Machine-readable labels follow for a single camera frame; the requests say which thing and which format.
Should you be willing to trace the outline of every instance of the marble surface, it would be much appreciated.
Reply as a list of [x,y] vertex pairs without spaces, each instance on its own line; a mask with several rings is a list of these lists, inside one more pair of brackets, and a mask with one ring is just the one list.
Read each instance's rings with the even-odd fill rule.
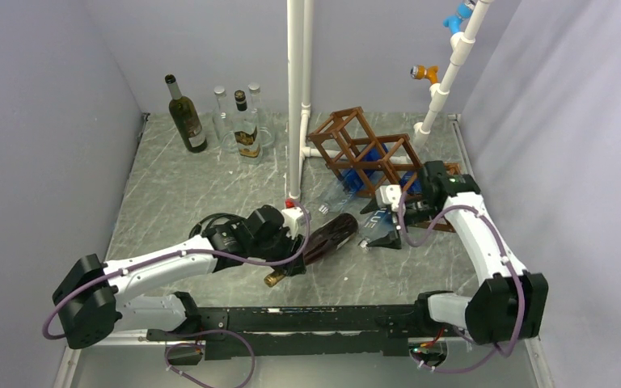
[[[255,208],[281,207],[287,172],[286,117],[274,115],[277,141],[264,150],[258,166],[240,162],[235,154],[220,150],[209,114],[202,114],[209,148],[190,154],[169,115],[151,115],[139,145],[125,198],[112,236],[108,259],[125,259],[184,241],[203,217],[216,212],[246,217]],[[422,115],[367,112],[376,134],[411,133]],[[315,113],[309,132],[327,118]],[[357,134],[358,123],[349,125]],[[454,133],[439,118],[428,139],[429,157],[459,162]],[[302,203],[311,211],[311,225],[333,217],[318,212],[319,202],[336,178],[321,158],[308,158],[303,167]],[[367,200],[355,200],[345,211],[360,224],[358,211]],[[414,230],[419,236],[421,230]],[[472,264],[455,234],[435,232],[420,248],[400,251],[374,248],[364,251],[355,238],[335,254],[311,265],[306,275],[284,279],[269,288],[263,278],[268,268],[244,264],[237,268],[180,280],[147,295],[189,291],[199,306],[313,306],[413,303],[418,293],[448,289],[471,296],[476,290]]]

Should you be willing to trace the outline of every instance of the gray wall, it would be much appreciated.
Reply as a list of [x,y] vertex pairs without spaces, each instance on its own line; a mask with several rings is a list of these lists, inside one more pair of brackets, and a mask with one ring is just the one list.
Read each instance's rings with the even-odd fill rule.
[[140,119],[81,2],[0,1],[0,387],[52,385],[64,343],[40,326],[105,252]]
[[[215,105],[213,87],[259,82],[271,106],[287,109],[284,0],[86,0],[139,106],[166,112],[163,76],[174,73],[197,109]],[[367,111],[424,112],[429,85],[412,65],[449,63],[441,25],[459,0],[317,0],[312,76],[314,110],[362,105]],[[494,3],[445,110],[460,112],[519,0]]]
[[621,386],[621,2],[523,1],[463,119],[496,223],[549,281],[557,386]]

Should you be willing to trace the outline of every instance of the blue valve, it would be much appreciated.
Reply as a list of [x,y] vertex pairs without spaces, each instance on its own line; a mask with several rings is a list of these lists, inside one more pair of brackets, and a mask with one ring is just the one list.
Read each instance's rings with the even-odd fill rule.
[[465,19],[469,19],[472,16],[472,10],[475,9],[475,2],[473,0],[465,0],[458,5],[456,13],[444,19],[444,27],[448,27],[451,30],[451,35],[460,32],[460,25]]

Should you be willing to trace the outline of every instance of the tabletop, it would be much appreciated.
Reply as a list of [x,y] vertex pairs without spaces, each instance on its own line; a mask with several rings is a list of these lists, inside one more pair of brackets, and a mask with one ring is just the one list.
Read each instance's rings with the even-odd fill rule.
[[[314,113],[309,132],[328,112]],[[218,147],[208,113],[200,115],[208,149],[190,154],[182,144],[169,115],[151,115],[137,150],[125,189],[107,259],[126,259],[157,251],[187,239],[203,217],[217,212],[247,217],[261,205],[282,208],[287,192],[288,134],[286,115],[271,115],[277,140],[264,149],[264,159],[252,166],[238,155]],[[375,134],[411,133],[420,114],[366,112]],[[439,117],[426,148],[429,157],[466,167],[455,133]],[[359,126],[347,127],[355,137]],[[307,158],[302,175],[302,203],[312,216],[311,228],[335,214],[321,214],[320,201],[336,178],[321,158]],[[359,210],[366,199],[356,199],[344,210],[362,225],[367,216]],[[417,236],[421,230],[413,230]],[[472,263],[456,234],[434,232],[422,247],[365,251],[354,238],[341,249],[308,267],[305,275],[282,280],[269,288],[263,279],[269,268],[242,265],[194,276],[165,285],[147,295],[188,291],[199,306],[326,306],[413,303],[418,293],[452,290],[472,296],[477,288]]]

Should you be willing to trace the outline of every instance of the clear plastic bottle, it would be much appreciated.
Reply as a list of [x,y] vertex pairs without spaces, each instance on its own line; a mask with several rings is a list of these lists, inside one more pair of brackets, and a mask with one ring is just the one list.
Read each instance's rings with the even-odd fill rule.
[[272,146],[275,144],[275,131],[272,129],[270,111],[260,96],[260,85],[256,82],[251,82],[248,84],[248,91],[251,95],[251,109],[258,116],[260,145],[263,147]]
[[218,141],[220,141],[220,147],[225,152],[239,152],[237,141],[234,138],[233,112],[227,99],[225,88],[223,86],[216,86],[213,89],[213,93],[218,103],[218,107],[213,111],[213,127],[215,128],[216,136],[218,136]]
[[240,158],[245,163],[258,164],[263,159],[258,116],[248,109],[244,91],[236,91],[234,101],[237,103],[237,112],[234,113],[234,138],[237,141]]

